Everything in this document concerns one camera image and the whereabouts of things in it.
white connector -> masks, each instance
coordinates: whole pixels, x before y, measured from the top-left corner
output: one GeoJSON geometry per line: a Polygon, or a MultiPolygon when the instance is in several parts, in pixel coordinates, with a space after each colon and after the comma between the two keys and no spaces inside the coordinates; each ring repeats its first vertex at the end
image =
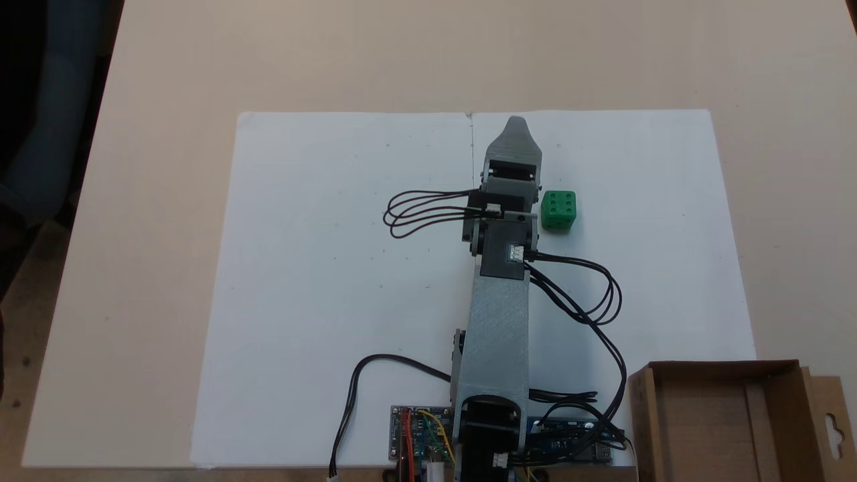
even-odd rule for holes
{"type": "Polygon", "coordinates": [[[426,464],[426,482],[443,482],[443,462],[429,462],[426,464]]]}
{"type": "Polygon", "coordinates": [[[509,246],[509,261],[524,262],[524,246],[512,244],[509,246]]]}
{"type": "Polygon", "coordinates": [[[493,467],[506,468],[509,465],[509,454],[494,454],[493,467]]]}

table surface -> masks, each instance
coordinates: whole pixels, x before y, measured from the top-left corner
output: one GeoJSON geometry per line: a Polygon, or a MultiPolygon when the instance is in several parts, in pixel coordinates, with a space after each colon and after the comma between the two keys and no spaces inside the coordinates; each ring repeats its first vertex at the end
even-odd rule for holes
{"type": "Polygon", "coordinates": [[[23,463],[186,467],[242,111],[711,110],[761,358],[857,414],[843,0],[127,0],[23,463]]]}
{"type": "MultiPolygon", "coordinates": [[[[516,113],[542,150],[542,202],[551,190],[577,193],[574,228],[539,230],[538,249],[609,267],[624,295],[619,320],[604,332],[627,373],[653,357],[756,358],[710,114],[516,113]]],[[[467,328],[467,343],[476,336],[470,302],[479,270],[460,242],[461,221],[393,239],[381,212],[404,189],[478,185],[484,153],[511,115],[241,115],[192,462],[324,467],[343,390],[363,357],[404,354],[451,372],[456,329],[467,328]]],[[[536,266],[581,306],[602,299],[599,273],[552,264],[536,266]]],[[[594,390],[606,406],[620,384],[613,356],[540,290],[531,287],[528,299],[530,386],[594,390]]],[[[491,317],[481,305],[479,317],[491,317]]],[[[496,329],[508,328],[509,320],[496,321],[496,329]]],[[[498,377],[519,368],[513,356],[490,364],[498,377]]],[[[393,363],[367,368],[339,446],[342,467],[390,464],[390,406],[449,404],[449,383],[393,363]]],[[[628,430],[629,402],[613,419],[628,430]]],[[[548,409],[522,408],[529,416],[548,409]]],[[[633,464],[632,455],[616,451],[614,463],[633,464]]]]}

circuit board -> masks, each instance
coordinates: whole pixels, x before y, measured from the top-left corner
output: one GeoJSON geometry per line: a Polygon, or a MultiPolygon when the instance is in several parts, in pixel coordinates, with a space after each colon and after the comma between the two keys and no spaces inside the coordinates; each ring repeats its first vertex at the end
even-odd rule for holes
{"type": "Polygon", "coordinates": [[[419,411],[431,413],[443,424],[446,434],[452,435],[452,411],[449,407],[391,407],[390,408],[390,445],[387,450],[387,456],[391,461],[396,460],[401,454],[399,445],[402,436],[402,413],[410,411],[411,413],[411,441],[414,448],[414,457],[419,459],[422,457],[428,461],[433,452],[442,457],[444,461],[449,460],[449,451],[443,443],[442,438],[437,430],[437,423],[430,417],[425,417],[419,414],[419,411]]]}
{"type": "MultiPolygon", "coordinates": [[[[442,457],[448,463],[448,451],[443,443],[437,430],[437,423],[431,418],[423,417],[419,411],[426,411],[433,414],[443,424],[446,434],[452,436],[452,420],[453,413],[449,407],[402,407],[394,406],[390,408],[390,437],[387,455],[391,461],[401,456],[402,449],[405,447],[404,441],[401,439],[403,434],[402,413],[410,411],[411,414],[411,443],[414,448],[415,460],[422,457],[424,460],[429,460],[430,457],[442,457]]],[[[550,431],[568,430],[573,427],[590,428],[595,422],[594,419],[555,419],[551,418],[545,422],[540,421],[540,417],[529,417],[527,419],[527,433],[531,433],[533,426],[539,425],[541,433],[550,431]]],[[[536,444],[534,450],[541,451],[544,454],[552,454],[556,452],[567,451],[577,443],[578,438],[575,436],[550,438],[536,444]]],[[[601,444],[593,444],[587,450],[574,457],[575,463],[587,464],[609,464],[613,461],[611,448],[601,444]]]]}
{"type": "MultiPolygon", "coordinates": [[[[590,429],[594,424],[594,419],[550,419],[542,422],[540,417],[529,417],[527,419],[527,433],[532,433],[534,426],[541,427],[540,433],[548,433],[551,431],[568,430],[573,427],[590,429]]],[[[607,439],[611,438],[607,432],[604,432],[603,436],[607,439]]],[[[536,443],[532,451],[541,451],[543,454],[548,455],[556,452],[567,452],[577,442],[578,438],[574,436],[550,438],[536,443]]],[[[612,460],[613,456],[611,455],[610,447],[601,445],[600,443],[593,443],[589,448],[574,456],[575,463],[609,464],[612,460]]]]}

microcontroller board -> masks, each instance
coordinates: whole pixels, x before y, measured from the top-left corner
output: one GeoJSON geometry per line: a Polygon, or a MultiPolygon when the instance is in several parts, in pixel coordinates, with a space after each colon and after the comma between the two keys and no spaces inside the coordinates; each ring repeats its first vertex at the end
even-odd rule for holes
{"type": "MultiPolygon", "coordinates": [[[[442,424],[444,431],[449,437],[452,437],[452,421],[453,413],[449,407],[405,407],[393,406],[390,408],[390,435],[387,454],[391,461],[396,460],[403,454],[403,448],[407,446],[403,440],[405,431],[402,426],[402,414],[407,412],[411,418],[411,446],[414,449],[414,459],[422,458],[425,461],[429,459],[443,460],[447,463],[450,460],[449,453],[446,449],[441,436],[436,428],[437,422],[431,417],[426,417],[420,414],[420,411],[425,411],[434,415],[442,424]]],[[[577,442],[580,434],[587,429],[590,429],[594,419],[560,419],[551,418],[542,422],[540,417],[529,417],[527,419],[527,435],[528,445],[530,445],[530,434],[537,432],[539,437],[532,437],[533,449],[544,454],[552,454],[556,452],[565,452],[570,447],[573,447],[577,442]],[[565,432],[557,437],[545,437],[541,434],[550,432],[565,432]]],[[[613,461],[611,448],[600,443],[593,443],[580,454],[574,457],[573,463],[577,464],[610,464],[613,461]]]]}

yellow wire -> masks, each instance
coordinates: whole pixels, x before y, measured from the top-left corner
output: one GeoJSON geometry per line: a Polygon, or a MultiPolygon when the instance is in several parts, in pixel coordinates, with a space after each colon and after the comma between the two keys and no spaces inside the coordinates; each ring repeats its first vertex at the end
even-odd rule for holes
{"type": "Polygon", "coordinates": [[[536,476],[533,475],[533,472],[530,470],[530,466],[524,466],[524,470],[527,472],[527,482],[538,482],[536,476]]]}
{"type": "Polygon", "coordinates": [[[443,422],[441,422],[433,413],[426,412],[425,410],[417,410],[417,413],[425,415],[435,421],[439,429],[440,436],[443,437],[443,443],[446,445],[446,451],[449,452],[449,458],[452,459],[452,463],[454,464],[455,454],[452,452],[452,445],[449,444],[449,438],[446,436],[446,429],[443,428],[443,422]]]}

